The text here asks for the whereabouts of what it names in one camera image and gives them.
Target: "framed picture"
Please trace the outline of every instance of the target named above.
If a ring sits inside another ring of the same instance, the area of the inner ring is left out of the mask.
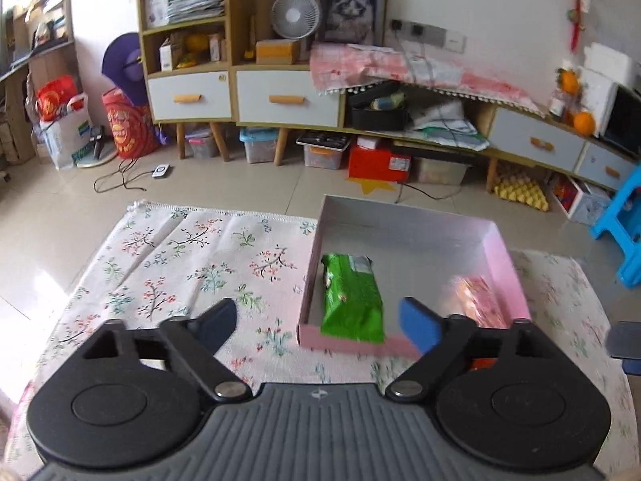
[[[317,41],[383,46],[387,0],[318,0]]]

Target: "red bag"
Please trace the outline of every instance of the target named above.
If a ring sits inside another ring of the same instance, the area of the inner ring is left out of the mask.
[[[66,105],[69,100],[78,94],[76,83],[69,75],[64,75],[49,81],[36,92],[36,108],[43,121],[56,119],[60,105]]]
[[[148,106],[134,106],[119,88],[103,94],[103,105],[113,133],[118,155],[137,159],[158,148],[158,138]]]

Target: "stack of papers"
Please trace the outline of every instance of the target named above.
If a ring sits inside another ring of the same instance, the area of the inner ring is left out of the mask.
[[[225,0],[173,0],[167,6],[169,23],[200,20],[219,16],[225,10]]]

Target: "orange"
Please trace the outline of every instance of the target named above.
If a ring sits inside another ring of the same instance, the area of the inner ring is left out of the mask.
[[[572,70],[560,69],[558,71],[558,78],[556,79],[556,82],[558,83],[559,88],[564,92],[567,92],[569,95],[577,95],[581,89],[579,79]]]
[[[590,137],[597,130],[597,123],[590,112],[579,112],[574,116],[574,129],[582,136]]]
[[[206,34],[188,34],[185,38],[188,53],[203,53],[209,50],[209,37]]]

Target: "microwave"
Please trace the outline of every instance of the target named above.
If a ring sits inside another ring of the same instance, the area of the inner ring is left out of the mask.
[[[596,122],[595,136],[641,157],[641,95],[593,70],[581,70],[581,104]]]

